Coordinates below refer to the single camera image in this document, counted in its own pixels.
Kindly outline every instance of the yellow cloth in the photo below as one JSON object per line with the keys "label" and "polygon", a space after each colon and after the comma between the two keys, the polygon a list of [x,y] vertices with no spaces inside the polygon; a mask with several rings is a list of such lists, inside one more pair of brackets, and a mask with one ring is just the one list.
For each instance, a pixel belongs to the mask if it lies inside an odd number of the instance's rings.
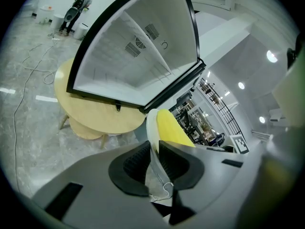
{"label": "yellow cloth", "polygon": [[192,143],[189,137],[185,134],[173,114],[167,109],[161,109],[158,111],[157,125],[160,140],[195,147],[194,143]]}

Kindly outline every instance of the person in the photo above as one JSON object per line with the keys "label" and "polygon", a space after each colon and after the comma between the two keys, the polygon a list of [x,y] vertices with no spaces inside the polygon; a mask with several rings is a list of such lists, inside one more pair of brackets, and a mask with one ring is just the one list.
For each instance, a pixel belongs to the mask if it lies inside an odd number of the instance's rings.
{"label": "person", "polygon": [[224,143],[224,133],[218,134],[216,138],[209,142],[209,146],[213,146],[215,143],[217,143],[218,146]]}
{"label": "person", "polygon": [[[75,17],[73,18],[73,20],[71,20],[71,22],[70,22],[70,24],[69,24],[69,26],[68,26],[68,28],[67,28],[67,32],[66,32],[65,36],[68,36],[68,35],[69,35],[69,33],[70,33],[70,31],[71,31],[73,25],[75,24],[75,22],[77,21],[77,19],[78,19],[79,16],[81,15],[81,12],[83,11],[83,9],[89,7],[90,4],[92,4],[92,0],[86,0],[86,1],[84,2],[84,4],[79,8],[77,14],[76,14]],[[60,29],[59,29],[59,33],[60,33],[60,34],[63,33],[63,30],[66,28],[66,26],[67,26],[67,22],[64,21],[64,22],[62,23]]]}
{"label": "person", "polygon": [[[215,88],[215,83],[213,83],[212,85],[210,85],[209,83],[208,83],[208,85],[211,87],[211,88]],[[211,92],[212,90],[209,88],[208,90],[206,90],[206,92],[205,92],[205,94],[209,94],[210,92]]]}

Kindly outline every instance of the refrigerator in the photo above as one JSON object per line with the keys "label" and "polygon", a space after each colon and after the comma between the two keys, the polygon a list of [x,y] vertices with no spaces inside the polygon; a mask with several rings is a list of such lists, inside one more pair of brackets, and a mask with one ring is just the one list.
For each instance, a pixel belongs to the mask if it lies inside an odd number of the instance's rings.
{"label": "refrigerator", "polygon": [[116,0],[83,39],[67,92],[148,113],[200,76],[199,52],[191,0]]}

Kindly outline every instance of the ceiling light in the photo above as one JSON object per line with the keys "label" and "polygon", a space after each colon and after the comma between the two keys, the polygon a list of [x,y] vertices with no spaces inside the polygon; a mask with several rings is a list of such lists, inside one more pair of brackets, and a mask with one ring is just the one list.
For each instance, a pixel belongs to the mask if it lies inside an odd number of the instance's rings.
{"label": "ceiling light", "polygon": [[277,62],[276,56],[270,50],[267,51],[267,59],[272,63]]}
{"label": "ceiling light", "polygon": [[244,84],[242,82],[239,82],[238,86],[239,86],[240,89],[244,89]]}
{"label": "ceiling light", "polygon": [[265,118],[264,117],[259,117],[259,121],[261,122],[261,123],[265,123],[266,121],[265,121]]}

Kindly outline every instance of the metal railing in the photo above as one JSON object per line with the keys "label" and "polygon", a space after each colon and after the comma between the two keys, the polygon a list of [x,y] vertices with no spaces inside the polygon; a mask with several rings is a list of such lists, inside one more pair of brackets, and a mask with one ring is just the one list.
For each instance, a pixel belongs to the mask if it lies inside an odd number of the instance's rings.
{"label": "metal railing", "polygon": [[252,130],[251,133],[257,137],[259,140],[263,141],[263,142],[268,142],[271,135],[270,134],[267,134],[267,133],[262,133],[262,132],[257,132],[257,131],[254,131]]}
{"label": "metal railing", "polygon": [[233,117],[230,109],[225,105],[225,103],[220,99],[220,96],[215,92],[215,90],[209,85],[205,84],[204,78],[202,78],[199,82],[199,87],[205,92],[205,94],[208,96],[208,98],[211,100],[211,102],[215,105],[216,109],[220,112],[220,114],[223,116],[223,119],[227,123],[230,134],[232,135],[243,135],[241,129],[239,128],[239,125],[235,118]]}

